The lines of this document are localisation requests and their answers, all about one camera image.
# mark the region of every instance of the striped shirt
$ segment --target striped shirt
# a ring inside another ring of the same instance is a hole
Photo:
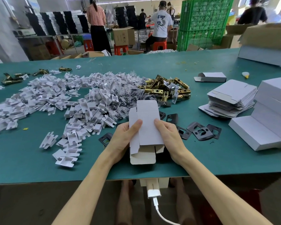
[[[90,25],[104,26],[103,19],[106,19],[104,10],[97,5],[98,11],[96,12],[94,5],[87,8],[87,19]]]

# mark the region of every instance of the left hand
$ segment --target left hand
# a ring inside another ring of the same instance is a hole
[[[130,140],[138,132],[142,124],[143,121],[139,119],[131,128],[129,128],[129,122],[118,125],[112,139],[104,150],[112,159],[113,164],[119,162],[124,156]]]

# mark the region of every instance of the ponytail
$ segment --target ponytail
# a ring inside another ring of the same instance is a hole
[[[94,8],[96,10],[96,12],[98,11],[98,8],[97,8],[97,4],[96,4],[96,0],[90,0],[90,4],[93,4],[94,5]]]

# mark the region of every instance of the black skirt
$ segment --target black skirt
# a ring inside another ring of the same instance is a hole
[[[104,26],[90,26],[90,34],[92,35],[94,51],[107,50],[111,54],[111,49]]]

